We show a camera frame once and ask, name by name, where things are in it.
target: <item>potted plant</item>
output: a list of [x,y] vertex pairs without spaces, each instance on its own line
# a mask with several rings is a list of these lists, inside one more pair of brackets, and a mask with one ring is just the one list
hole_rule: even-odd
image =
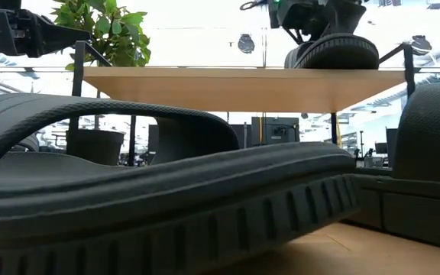
[[[150,38],[141,24],[147,12],[130,12],[116,0],[54,0],[60,3],[52,15],[59,26],[77,28],[92,34],[91,45],[113,66],[145,66],[149,63]],[[95,59],[86,54],[86,62]],[[67,70],[73,70],[73,63]]]
[[[92,34],[92,47],[113,66],[145,66],[149,62],[150,38],[141,27],[146,12],[130,12],[126,7],[118,7],[116,0],[54,1],[60,3],[52,13],[57,16],[54,23],[88,31]],[[84,60],[92,63],[95,58],[87,53]],[[74,63],[66,66],[66,70],[73,69]],[[115,131],[79,129],[76,151],[70,153],[96,163],[116,164],[123,137],[123,133]]]

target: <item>black metal frame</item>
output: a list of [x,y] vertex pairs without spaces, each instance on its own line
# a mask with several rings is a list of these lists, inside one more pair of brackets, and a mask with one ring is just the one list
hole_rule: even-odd
[[[391,50],[389,53],[385,54],[380,58],[379,63],[383,63],[389,60],[391,57],[394,57],[397,53],[403,50],[403,58],[404,58],[404,66],[405,66],[405,81],[406,81],[406,96],[409,98],[413,92],[416,91],[416,81],[415,81],[415,73],[419,71],[419,68],[416,69],[413,66],[413,50],[412,45],[408,43],[402,43],[395,49]],[[338,135],[337,135],[337,113],[330,114],[330,122],[332,128],[332,143],[338,143]]]
[[[83,77],[84,77],[84,56],[86,53],[90,53],[95,57],[100,64],[104,66],[112,66],[101,54],[99,54],[88,42],[77,41],[76,42],[76,55],[74,57],[74,78],[73,78],[73,96],[81,96]],[[403,50],[403,56],[405,60],[405,80],[407,97],[410,97],[416,90],[416,83],[414,74],[419,71],[413,66],[413,51],[412,46],[408,43],[400,44],[398,47],[387,53],[380,58],[380,64],[387,61],[391,57]],[[128,153],[128,166],[134,166],[135,156],[135,124],[137,118],[132,115],[130,122],[130,144]],[[332,143],[338,143],[337,135],[337,113],[331,113],[331,126],[332,126]],[[79,127],[79,118],[71,118],[69,124],[69,132],[67,139],[67,152],[73,152],[74,140],[77,129]]]

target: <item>wooden surface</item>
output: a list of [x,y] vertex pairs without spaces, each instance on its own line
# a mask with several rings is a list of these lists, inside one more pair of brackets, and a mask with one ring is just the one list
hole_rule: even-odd
[[209,275],[440,275],[440,248],[335,224]]
[[403,72],[86,67],[112,99],[211,112],[341,111],[395,85]]

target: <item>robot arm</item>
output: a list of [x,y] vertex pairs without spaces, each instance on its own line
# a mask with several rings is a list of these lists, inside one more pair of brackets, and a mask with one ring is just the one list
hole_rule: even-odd
[[282,27],[301,44],[301,35],[295,37],[290,30],[310,35],[311,41],[331,33],[354,33],[366,11],[362,1],[368,0],[257,0],[248,7],[267,5],[271,28]]
[[0,0],[0,53],[40,57],[89,39],[87,31],[56,26],[44,16],[21,9],[21,0]]

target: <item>rubber sole tread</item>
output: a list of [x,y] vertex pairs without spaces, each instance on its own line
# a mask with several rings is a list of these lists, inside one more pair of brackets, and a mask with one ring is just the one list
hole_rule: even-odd
[[200,273],[259,254],[359,208],[350,176],[310,176],[280,186],[127,230],[0,244],[0,274]]
[[368,39],[352,34],[331,34],[316,41],[299,58],[295,68],[377,69],[379,53]]

